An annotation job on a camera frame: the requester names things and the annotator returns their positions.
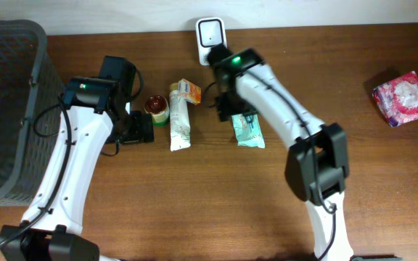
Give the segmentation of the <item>small orange box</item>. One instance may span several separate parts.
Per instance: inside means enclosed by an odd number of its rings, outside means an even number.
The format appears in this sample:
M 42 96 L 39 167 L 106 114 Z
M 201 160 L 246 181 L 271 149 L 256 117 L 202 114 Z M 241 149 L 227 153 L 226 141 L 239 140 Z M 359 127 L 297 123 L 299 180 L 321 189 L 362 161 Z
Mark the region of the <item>small orange box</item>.
M 202 101 L 202 90 L 199 86 L 191 83 L 190 81 L 182 78 L 178 82 L 179 95 L 188 102 L 198 105 Z

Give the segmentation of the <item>green lid jar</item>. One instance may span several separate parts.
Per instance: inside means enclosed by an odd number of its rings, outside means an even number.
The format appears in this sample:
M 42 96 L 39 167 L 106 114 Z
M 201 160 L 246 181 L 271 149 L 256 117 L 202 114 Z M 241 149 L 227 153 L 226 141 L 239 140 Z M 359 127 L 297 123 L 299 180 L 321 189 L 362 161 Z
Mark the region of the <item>green lid jar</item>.
M 170 108 L 167 99 L 163 96 L 149 96 L 144 103 L 144 111 L 151 114 L 154 126 L 164 126 L 169 121 Z

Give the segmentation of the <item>red purple tissue pack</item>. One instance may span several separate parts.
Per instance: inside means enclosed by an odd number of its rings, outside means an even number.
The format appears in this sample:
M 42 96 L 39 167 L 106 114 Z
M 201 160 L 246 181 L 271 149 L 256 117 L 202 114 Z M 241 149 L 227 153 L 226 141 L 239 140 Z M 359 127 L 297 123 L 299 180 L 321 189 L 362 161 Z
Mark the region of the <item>red purple tissue pack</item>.
M 418 75 L 414 71 L 379 85 L 372 96 L 390 127 L 418 120 Z

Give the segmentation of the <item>teal wipes packet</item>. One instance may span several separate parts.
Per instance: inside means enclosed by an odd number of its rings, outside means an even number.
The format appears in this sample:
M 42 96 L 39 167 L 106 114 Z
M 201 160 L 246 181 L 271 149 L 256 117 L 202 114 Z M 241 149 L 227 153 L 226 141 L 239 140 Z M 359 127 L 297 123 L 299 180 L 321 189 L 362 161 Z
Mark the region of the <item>teal wipes packet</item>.
M 231 119 L 238 146 L 266 147 L 257 115 L 232 115 Z

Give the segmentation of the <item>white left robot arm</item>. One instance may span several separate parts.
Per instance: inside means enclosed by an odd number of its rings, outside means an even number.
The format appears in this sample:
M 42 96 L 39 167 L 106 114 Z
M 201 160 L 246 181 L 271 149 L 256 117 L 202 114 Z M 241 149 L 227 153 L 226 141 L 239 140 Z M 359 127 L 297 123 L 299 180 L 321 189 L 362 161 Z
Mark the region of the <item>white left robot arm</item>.
M 41 185 L 18 226 L 4 225 L 0 252 L 6 260 L 106 260 L 97 244 L 81 237 L 83 211 L 105 144 L 154 141 L 152 117 L 132 111 L 139 69 L 106 56 L 92 78 L 74 77 L 58 97 L 60 128 Z

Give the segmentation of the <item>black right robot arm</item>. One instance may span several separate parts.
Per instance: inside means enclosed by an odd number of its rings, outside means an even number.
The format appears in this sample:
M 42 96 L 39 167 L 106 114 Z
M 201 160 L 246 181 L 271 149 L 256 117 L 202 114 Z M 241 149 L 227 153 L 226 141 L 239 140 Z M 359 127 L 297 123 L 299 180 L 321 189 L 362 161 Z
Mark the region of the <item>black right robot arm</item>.
M 343 210 L 349 176 L 345 131 L 305 109 L 254 49 L 235 54 L 219 44 L 210 48 L 207 60 L 218 87 L 219 119 L 259 114 L 286 146 L 285 178 L 305 203 L 316 260 L 351 260 Z

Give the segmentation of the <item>white cream tube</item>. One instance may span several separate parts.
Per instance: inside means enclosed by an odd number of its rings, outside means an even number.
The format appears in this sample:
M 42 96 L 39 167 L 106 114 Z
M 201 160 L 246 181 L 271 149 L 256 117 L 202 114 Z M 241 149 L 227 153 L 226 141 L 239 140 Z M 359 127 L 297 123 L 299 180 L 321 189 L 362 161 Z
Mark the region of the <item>white cream tube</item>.
M 186 149 L 191 146 L 189 113 L 186 99 L 179 92 L 179 84 L 170 85 L 170 136 L 171 151 Z

